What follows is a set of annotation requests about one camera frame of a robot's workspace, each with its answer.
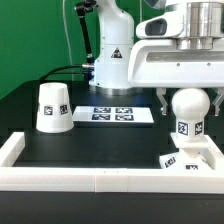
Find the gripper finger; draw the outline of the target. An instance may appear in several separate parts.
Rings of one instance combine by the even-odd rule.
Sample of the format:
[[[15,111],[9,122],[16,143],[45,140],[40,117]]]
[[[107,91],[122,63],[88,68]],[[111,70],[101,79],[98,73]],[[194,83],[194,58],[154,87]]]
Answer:
[[[214,88],[214,91],[216,93],[216,97],[213,100],[212,104],[214,106],[214,114],[216,116],[218,116],[219,112],[220,112],[220,105],[224,101],[224,87],[223,88]]]
[[[166,116],[167,115],[167,107],[168,107],[168,103],[165,99],[165,95],[166,95],[166,89],[165,88],[157,88],[156,89],[156,95],[162,105],[161,107],[161,113]]]

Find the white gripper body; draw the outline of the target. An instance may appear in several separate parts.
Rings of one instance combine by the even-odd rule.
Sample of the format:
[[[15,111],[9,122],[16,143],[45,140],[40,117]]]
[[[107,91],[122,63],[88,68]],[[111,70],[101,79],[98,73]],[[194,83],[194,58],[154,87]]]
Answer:
[[[143,88],[224,87],[224,32],[219,21],[187,25],[159,16],[136,27],[128,81]]]

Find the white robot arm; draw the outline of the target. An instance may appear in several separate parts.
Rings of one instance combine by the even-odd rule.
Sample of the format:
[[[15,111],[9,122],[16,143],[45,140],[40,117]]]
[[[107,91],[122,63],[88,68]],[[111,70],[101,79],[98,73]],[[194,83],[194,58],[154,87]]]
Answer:
[[[224,0],[144,0],[164,14],[135,24],[115,0],[96,0],[100,54],[90,86],[105,94],[212,88],[224,102]]]

